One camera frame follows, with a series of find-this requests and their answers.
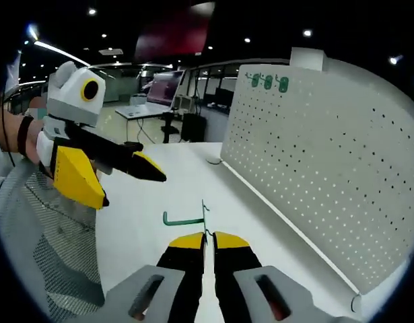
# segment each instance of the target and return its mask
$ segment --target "floor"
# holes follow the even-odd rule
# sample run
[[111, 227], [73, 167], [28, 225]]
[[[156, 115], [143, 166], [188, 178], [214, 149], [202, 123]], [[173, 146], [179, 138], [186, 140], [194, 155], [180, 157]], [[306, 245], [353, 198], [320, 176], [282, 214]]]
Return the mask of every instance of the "floor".
[[[121, 115], [115, 112], [117, 106], [122, 104], [115, 104], [113, 106], [105, 106], [100, 111], [99, 121], [96, 128], [106, 137], [113, 139], [117, 143], [124, 143], [125, 141], [138, 141], [144, 145], [151, 145], [152, 143], [163, 143], [164, 133], [161, 126], [165, 125], [164, 120], [158, 118], [149, 118], [136, 121], [128, 121]], [[173, 120], [172, 126], [176, 127], [181, 132], [182, 121]], [[177, 143], [180, 141], [180, 134], [170, 135], [170, 143]]]

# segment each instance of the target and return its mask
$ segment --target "white pegboard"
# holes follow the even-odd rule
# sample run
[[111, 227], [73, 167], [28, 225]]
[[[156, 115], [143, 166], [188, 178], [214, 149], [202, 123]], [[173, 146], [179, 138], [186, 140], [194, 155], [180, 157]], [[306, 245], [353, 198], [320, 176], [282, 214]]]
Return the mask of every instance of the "white pegboard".
[[322, 72], [241, 66], [221, 157], [361, 293], [414, 247], [414, 106]]

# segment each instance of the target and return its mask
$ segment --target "white desk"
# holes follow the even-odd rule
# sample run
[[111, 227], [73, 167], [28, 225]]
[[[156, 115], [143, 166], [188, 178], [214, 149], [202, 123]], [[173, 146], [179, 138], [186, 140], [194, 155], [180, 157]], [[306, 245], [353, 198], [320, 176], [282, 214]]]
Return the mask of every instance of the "white desk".
[[127, 120], [137, 120], [161, 116], [165, 112], [171, 112], [171, 108], [147, 102], [138, 106], [119, 106], [116, 107], [115, 112]]
[[[204, 199], [211, 210], [207, 214], [211, 232], [224, 231], [247, 240], [263, 265], [273, 265], [305, 286], [320, 309], [357, 318], [350, 310], [353, 292], [315, 251], [223, 164], [205, 161], [219, 157], [220, 149], [219, 143], [147, 146], [145, 153], [168, 177], [165, 183], [137, 180], [118, 171], [102, 175], [110, 200], [96, 218], [104, 293], [145, 264], [155, 265], [173, 239], [203, 231], [202, 223], [167, 227], [162, 213], [167, 211], [169, 220], [199, 218]], [[205, 257], [196, 322], [223, 322], [214, 292], [211, 237]]]

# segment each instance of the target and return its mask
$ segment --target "green hook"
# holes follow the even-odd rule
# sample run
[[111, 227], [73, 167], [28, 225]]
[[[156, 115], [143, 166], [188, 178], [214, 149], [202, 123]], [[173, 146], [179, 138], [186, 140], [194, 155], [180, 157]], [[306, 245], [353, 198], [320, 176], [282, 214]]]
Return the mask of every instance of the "green hook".
[[168, 221], [168, 213], [164, 211], [164, 224], [165, 225], [186, 225], [186, 224], [196, 224], [202, 223], [204, 219], [193, 219], [193, 220], [184, 220], [184, 221]]
[[204, 223], [205, 243], [208, 243], [207, 234], [209, 234], [210, 236], [212, 236], [212, 234], [207, 229], [207, 223], [205, 221], [205, 211], [209, 211], [209, 209], [204, 204], [204, 200], [202, 200], [202, 219], [183, 220], [183, 221], [168, 221], [168, 212], [164, 211], [164, 215], [163, 215], [164, 224], [168, 225], [168, 226], [171, 226], [171, 225], [186, 225], [186, 224]]

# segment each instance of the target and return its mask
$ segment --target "desk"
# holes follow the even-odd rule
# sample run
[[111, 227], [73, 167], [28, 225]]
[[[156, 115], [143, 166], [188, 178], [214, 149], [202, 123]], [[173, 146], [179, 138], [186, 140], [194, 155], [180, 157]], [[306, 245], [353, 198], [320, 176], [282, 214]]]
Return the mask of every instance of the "desk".
[[[155, 265], [175, 238], [203, 231], [203, 224], [167, 227], [169, 220], [202, 216], [201, 199], [210, 208], [207, 227], [247, 240], [263, 265], [273, 265], [305, 286], [314, 304], [334, 316], [358, 318], [350, 310], [354, 296], [345, 282], [257, 195], [223, 164], [220, 143], [149, 145], [145, 153], [166, 173], [165, 183], [140, 181], [122, 172], [103, 174], [110, 206], [97, 212], [96, 247], [104, 294], [145, 264]], [[203, 295], [195, 322], [223, 322], [214, 292], [212, 239], [205, 252]]]
[[174, 118], [174, 112], [169, 110], [164, 110], [159, 104], [140, 104], [138, 106], [121, 106], [115, 109], [115, 112], [121, 115], [123, 118], [127, 119], [127, 122], [130, 120], [142, 120], [144, 123], [144, 119], [148, 118], [157, 118], [163, 117], [165, 120], [165, 125], [161, 127], [162, 131], [164, 132], [164, 143], [169, 143], [169, 135], [171, 132], [171, 122]]
[[[108, 105], [102, 108], [99, 115], [99, 120], [96, 128], [108, 138], [113, 139], [117, 143], [124, 143], [127, 141], [126, 128], [128, 128], [129, 141], [137, 141], [137, 134], [139, 126], [137, 122], [127, 122], [126, 118], [115, 112], [118, 106]], [[160, 127], [164, 125], [164, 121], [158, 118], [145, 119], [143, 129], [156, 142], [161, 143], [164, 140], [164, 133]], [[182, 122], [173, 120], [172, 125], [181, 131]], [[151, 141], [141, 131], [139, 140], [144, 145], [150, 145]], [[169, 142], [177, 143], [180, 140], [180, 135], [170, 135]]]

